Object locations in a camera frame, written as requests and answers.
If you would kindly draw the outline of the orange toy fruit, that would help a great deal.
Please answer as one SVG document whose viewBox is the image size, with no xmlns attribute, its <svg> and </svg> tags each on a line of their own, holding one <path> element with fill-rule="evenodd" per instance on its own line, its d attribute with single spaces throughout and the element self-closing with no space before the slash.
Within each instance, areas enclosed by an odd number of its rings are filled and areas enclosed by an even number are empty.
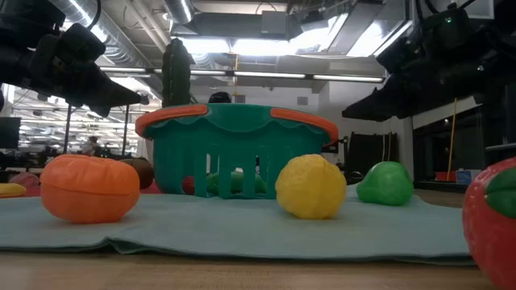
<svg viewBox="0 0 516 290">
<path fill-rule="evenodd" d="M 60 155 L 40 176 L 40 196 L 53 216 L 72 223 L 117 222 L 139 200 L 139 175 L 129 164 Z"/>
</svg>

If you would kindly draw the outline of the black monitor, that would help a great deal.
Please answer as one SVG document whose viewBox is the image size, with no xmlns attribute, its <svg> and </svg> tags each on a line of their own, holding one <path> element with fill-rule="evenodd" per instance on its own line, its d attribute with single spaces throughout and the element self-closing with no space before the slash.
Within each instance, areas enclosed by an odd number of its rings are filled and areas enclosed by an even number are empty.
<svg viewBox="0 0 516 290">
<path fill-rule="evenodd" d="M 0 117 L 0 149 L 17 149 L 19 147 L 19 130 L 21 118 Z"/>
</svg>

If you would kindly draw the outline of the black aluminium table frame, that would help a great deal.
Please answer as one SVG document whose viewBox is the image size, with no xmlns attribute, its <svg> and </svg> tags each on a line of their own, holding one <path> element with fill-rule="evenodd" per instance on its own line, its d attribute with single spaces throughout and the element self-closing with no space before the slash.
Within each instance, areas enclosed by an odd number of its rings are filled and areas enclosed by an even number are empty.
<svg viewBox="0 0 516 290">
<path fill-rule="evenodd" d="M 449 181 L 415 181 L 414 187 L 416 189 L 464 194 L 468 185 L 452 183 Z"/>
</svg>

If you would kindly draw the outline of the pink toy fruit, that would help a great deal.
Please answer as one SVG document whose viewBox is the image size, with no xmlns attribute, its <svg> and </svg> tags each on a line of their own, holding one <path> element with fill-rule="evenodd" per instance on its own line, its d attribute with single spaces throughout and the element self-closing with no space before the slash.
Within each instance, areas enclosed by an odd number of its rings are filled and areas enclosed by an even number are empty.
<svg viewBox="0 0 516 290">
<path fill-rule="evenodd" d="M 10 178 L 9 182 L 19 184 L 25 188 L 38 187 L 40 185 L 39 177 L 30 172 L 21 172 Z"/>
</svg>

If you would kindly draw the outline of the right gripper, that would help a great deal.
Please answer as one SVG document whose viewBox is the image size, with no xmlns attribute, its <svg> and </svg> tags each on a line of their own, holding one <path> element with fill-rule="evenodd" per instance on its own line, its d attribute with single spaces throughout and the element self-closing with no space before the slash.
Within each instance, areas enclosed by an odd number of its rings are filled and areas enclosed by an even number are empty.
<svg viewBox="0 0 516 290">
<path fill-rule="evenodd" d="M 377 61 L 389 78 L 382 89 L 342 111 L 344 118 L 385 121 L 411 117 L 455 98 L 493 102 L 503 86 L 516 82 L 516 38 L 488 39 L 481 50 L 466 46 L 431 58 L 414 41 L 400 38 Z"/>
</svg>

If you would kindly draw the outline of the long ceiling light strip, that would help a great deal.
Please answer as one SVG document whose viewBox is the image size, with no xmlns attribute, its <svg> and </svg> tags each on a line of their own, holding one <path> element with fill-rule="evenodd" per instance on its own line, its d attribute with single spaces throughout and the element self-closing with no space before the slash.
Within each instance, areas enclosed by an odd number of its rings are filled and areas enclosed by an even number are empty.
<svg viewBox="0 0 516 290">
<path fill-rule="evenodd" d="M 161 68 L 124 68 L 124 67 L 106 67 L 101 66 L 100 69 L 105 73 L 126 73 L 133 75 L 162 74 Z M 260 78 L 277 78 L 277 79 L 294 79 L 309 81 L 342 81 L 342 82 L 360 82 L 360 83 L 382 83 L 385 77 L 369 77 L 355 75 L 327 75 L 327 74 L 307 74 L 307 73 L 291 73 L 291 72 L 252 72 L 252 71 L 228 71 L 228 70 L 191 70 L 192 76 L 204 77 L 260 77 Z"/>
</svg>

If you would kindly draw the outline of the blue and white box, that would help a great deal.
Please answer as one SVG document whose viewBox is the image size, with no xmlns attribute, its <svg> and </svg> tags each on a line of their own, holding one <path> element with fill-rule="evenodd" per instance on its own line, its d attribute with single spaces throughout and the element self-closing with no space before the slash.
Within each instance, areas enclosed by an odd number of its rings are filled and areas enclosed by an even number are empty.
<svg viewBox="0 0 516 290">
<path fill-rule="evenodd" d="M 480 169 L 463 169 L 456 171 L 456 183 L 469 185 L 481 172 Z"/>
</svg>

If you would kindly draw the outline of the black metal frame stand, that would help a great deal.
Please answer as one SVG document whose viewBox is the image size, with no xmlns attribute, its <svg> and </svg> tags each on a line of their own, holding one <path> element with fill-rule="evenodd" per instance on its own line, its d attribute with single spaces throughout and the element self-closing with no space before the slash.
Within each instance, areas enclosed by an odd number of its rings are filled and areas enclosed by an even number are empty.
<svg viewBox="0 0 516 290">
<path fill-rule="evenodd" d="M 102 148 L 98 153 L 100 156 L 124 156 L 129 153 L 129 130 L 133 127 L 129 105 L 120 106 L 107 117 L 81 107 L 74 108 L 69 114 L 68 108 L 64 123 L 64 153 L 69 144 L 86 144 L 90 136 L 98 138 L 98 145 Z"/>
</svg>

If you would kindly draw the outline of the yellow toy banana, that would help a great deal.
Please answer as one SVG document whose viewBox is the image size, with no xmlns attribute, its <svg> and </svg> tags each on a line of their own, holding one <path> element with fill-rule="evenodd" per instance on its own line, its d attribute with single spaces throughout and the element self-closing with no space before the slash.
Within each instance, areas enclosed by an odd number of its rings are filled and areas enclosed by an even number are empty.
<svg viewBox="0 0 516 290">
<path fill-rule="evenodd" d="M 0 198 L 23 197 L 26 192 L 26 188 L 20 184 L 0 184 Z"/>
</svg>

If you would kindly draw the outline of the light teal cloth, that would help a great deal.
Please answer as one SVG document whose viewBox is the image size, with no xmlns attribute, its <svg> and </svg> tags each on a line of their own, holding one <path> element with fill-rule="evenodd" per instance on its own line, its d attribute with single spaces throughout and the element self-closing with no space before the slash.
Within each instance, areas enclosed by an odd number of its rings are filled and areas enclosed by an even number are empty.
<svg viewBox="0 0 516 290">
<path fill-rule="evenodd" d="M 470 265 L 461 218 L 419 197 L 401 207 L 366 204 L 354 186 L 330 220 L 298 219 L 273 200 L 144 194 L 119 222 L 76 225 L 22 197 L 0 200 L 0 250 Z"/>
</svg>

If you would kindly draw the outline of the brown toy potato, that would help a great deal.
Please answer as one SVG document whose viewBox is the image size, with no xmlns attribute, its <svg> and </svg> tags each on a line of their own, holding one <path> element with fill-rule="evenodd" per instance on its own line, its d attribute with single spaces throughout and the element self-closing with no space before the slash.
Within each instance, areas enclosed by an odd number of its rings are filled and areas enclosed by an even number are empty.
<svg viewBox="0 0 516 290">
<path fill-rule="evenodd" d="M 139 176 L 139 188 L 147 189 L 154 181 L 155 174 L 151 163 L 145 158 L 121 159 L 121 162 L 131 165 Z"/>
</svg>

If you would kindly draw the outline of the large red toy strawberry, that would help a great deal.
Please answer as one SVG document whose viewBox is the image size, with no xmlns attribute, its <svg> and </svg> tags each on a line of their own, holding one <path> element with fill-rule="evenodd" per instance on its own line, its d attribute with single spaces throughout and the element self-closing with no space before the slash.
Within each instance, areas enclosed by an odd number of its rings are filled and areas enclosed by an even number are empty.
<svg viewBox="0 0 516 290">
<path fill-rule="evenodd" d="M 462 220 L 477 266 L 501 290 L 516 290 L 516 157 L 476 176 L 465 193 Z"/>
</svg>

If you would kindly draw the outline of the grey ceiling vent box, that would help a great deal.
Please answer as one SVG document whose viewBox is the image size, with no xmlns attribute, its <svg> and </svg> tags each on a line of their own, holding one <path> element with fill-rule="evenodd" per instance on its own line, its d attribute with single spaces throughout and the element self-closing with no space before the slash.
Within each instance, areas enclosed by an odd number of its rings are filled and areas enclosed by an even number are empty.
<svg viewBox="0 0 516 290">
<path fill-rule="evenodd" d="M 263 10 L 261 12 L 261 33 L 263 35 L 285 35 L 288 17 L 285 12 Z"/>
</svg>

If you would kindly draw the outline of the green cactus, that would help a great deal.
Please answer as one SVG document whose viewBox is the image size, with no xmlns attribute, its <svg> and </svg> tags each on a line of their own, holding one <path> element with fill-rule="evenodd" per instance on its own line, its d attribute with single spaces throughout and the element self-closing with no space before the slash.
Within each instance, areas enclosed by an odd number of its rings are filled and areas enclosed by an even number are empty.
<svg viewBox="0 0 516 290">
<path fill-rule="evenodd" d="M 190 61 L 190 54 L 183 42 L 178 38 L 172 39 L 163 55 L 163 107 L 190 103 Z"/>
</svg>

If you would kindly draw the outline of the silver round ceiling duct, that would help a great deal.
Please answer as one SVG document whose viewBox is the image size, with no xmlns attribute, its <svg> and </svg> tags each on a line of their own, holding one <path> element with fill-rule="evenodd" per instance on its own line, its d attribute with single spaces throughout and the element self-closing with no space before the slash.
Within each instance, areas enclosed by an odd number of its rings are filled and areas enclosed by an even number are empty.
<svg viewBox="0 0 516 290">
<path fill-rule="evenodd" d="M 194 6 L 190 0 L 163 0 L 164 7 L 174 24 L 187 24 L 194 18 Z"/>
<path fill-rule="evenodd" d="M 87 27 L 97 14 L 96 0 L 49 0 L 65 14 L 63 28 L 66 30 L 74 23 Z M 151 63 L 144 54 L 129 40 L 128 36 L 103 10 L 91 32 L 106 45 L 104 57 L 119 67 L 150 68 Z"/>
</svg>

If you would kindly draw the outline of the green toy pear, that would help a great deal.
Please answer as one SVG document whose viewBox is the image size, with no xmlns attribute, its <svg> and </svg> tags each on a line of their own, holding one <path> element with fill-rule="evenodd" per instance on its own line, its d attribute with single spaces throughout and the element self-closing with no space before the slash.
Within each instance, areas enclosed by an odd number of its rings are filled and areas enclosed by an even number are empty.
<svg viewBox="0 0 516 290">
<path fill-rule="evenodd" d="M 401 206 L 410 201 L 414 185 L 403 165 L 382 161 L 368 171 L 357 185 L 356 192 L 365 203 Z"/>
</svg>

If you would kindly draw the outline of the yellow bumpy toy fruit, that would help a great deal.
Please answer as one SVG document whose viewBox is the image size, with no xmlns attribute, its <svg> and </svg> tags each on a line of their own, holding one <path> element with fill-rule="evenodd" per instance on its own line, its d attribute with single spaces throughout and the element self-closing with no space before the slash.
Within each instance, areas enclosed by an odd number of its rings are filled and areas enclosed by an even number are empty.
<svg viewBox="0 0 516 290">
<path fill-rule="evenodd" d="M 275 183 L 277 202 L 296 218 L 333 218 L 346 197 L 347 181 L 335 165 L 318 154 L 292 158 Z"/>
</svg>

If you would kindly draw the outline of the teal plastic toy basket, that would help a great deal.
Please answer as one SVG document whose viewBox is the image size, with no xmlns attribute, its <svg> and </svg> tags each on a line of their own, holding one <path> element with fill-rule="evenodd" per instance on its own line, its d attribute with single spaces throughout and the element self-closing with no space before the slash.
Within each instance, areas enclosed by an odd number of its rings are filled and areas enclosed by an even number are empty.
<svg viewBox="0 0 516 290">
<path fill-rule="evenodd" d="M 275 183 L 294 157 L 318 154 L 330 138 L 316 126 L 274 118 L 271 106 L 209 103 L 207 114 L 169 118 L 144 129 L 153 142 L 155 181 L 163 193 L 182 194 L 193 176 L 196 197 L 273 199 Z M 244 174 L 243 193 L 231 194 L 231 173 Z M 219 174 L 218 195 L 206 191 L 206 177 Z M 255 174 L 267 184 L 255 193 Z"/>
</svg>

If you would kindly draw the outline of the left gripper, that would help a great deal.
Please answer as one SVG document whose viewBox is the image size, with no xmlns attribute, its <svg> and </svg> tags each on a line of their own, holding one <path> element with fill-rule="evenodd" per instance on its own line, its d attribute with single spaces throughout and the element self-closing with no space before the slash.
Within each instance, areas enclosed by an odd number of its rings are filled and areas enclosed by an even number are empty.
<svg viewBox="0 0 516 290">
<path fill-rule="evenodd" d="M 112 81 L 88 56 L 58 38 L 43 38 L 32 51 L 0 42 L 0 83 L 66 99 L 68 112 L 88 106 L 107 117 L 110 106 L 137 104 L 141 96 Z"/>
</svg>

